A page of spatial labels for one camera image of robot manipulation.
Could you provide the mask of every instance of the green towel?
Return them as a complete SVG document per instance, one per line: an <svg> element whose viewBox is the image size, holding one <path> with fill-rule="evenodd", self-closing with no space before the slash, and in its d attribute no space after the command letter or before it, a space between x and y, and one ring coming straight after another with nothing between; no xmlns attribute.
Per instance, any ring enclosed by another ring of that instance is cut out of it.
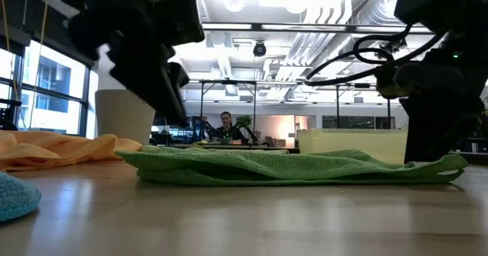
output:
<svg viewBox="0 0 488 256"><path fill-rule="evenodd" d="M394 165L357 150L294 155L144 146L140 152L117 154L138 168L143 180L196 186L446 183L463 174L467 166L459 155L432 163Z"/></svg>

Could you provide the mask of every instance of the security camera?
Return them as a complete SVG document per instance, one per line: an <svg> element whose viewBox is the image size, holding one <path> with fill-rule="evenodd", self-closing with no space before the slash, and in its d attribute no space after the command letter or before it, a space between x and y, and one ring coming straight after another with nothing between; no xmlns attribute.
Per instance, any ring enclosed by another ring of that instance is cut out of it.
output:
<svg viewBox="0 0 488 256"><path fill-rule="evenodd" d="M254 46L254 56L256 57L263 57L266 55L266 46L264 42L257 42Z"/></svg>

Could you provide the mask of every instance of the cloth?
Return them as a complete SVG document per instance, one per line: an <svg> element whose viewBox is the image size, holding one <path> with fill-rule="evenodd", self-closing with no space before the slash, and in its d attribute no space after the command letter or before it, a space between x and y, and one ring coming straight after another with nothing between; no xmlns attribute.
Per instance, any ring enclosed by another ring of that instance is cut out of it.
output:
<svg viewBox="0 0 488 256"><path fill-rule="evenodd" d="M0 131L0 171L74 165L88 160L121 159L115 150L138 151L141 144L114 135L90 140L44 131Z"/></svg>
<svg viewBox="0 0 488 256"><path fill-rule="evenodd" d="M229 130L225 130L223 126L217 128L215 130L215 136L221 139L228 139L228 140L240 140L244 139L244 135L240 130L231 126Z"/></svg>
<svg viewBox="0 0 488 256"><path fill-rule="evenodd" d="M39 201L34 185L0 172L0 222L34 211Z"/></svg>
<svg viewBox="0 0 488 256"><path fill-rule="evenodd" d="M197 186L446 183L467 166L459 155L432 163L393 165L357 150L293 155L144 146L140 152L117 154L138 168L143 180Z"/></svg>

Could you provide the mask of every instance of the yellow box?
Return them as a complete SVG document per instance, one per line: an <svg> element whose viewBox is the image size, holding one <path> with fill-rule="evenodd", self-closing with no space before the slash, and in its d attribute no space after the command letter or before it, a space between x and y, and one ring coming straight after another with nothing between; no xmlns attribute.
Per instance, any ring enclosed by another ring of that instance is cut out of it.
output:
<svg viewBox="0 0 488 256"><path fill-rule="evenodd" d="M300 131L300 153L333 152L357 149L383 162L403 164L405 130L331 130Z"/></svg>

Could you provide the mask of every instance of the blue towel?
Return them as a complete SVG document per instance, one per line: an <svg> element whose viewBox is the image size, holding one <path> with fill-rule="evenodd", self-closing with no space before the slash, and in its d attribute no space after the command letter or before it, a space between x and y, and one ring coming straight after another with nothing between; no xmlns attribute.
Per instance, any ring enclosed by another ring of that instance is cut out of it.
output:
<svg viewBox="0 0 488 256"><path fill-rule="evenodd" d="M39 201L34 185L0 172L0 222L31 213Z"/></svg>

